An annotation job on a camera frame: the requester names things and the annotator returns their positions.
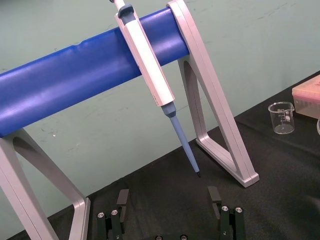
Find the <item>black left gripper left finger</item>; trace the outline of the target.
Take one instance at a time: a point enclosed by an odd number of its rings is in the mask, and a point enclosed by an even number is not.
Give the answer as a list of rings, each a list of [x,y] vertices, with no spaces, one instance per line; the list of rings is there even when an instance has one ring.
[[[99,212],[97,219],[97,240],[122,240],[125,234],[125,221],[127,203],[129,201],[129,189],[120,190],[117,202],[109,215]]]

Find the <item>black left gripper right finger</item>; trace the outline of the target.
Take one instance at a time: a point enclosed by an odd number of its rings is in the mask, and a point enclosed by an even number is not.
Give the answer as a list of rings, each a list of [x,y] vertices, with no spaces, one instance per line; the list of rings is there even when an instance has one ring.
[[[246,229],[244,209],[240,206],[234,208],[223,204],[219,190],[216,186],[208,186],[208,197],[216,219],[216,228],[219,240],[245,240]]]

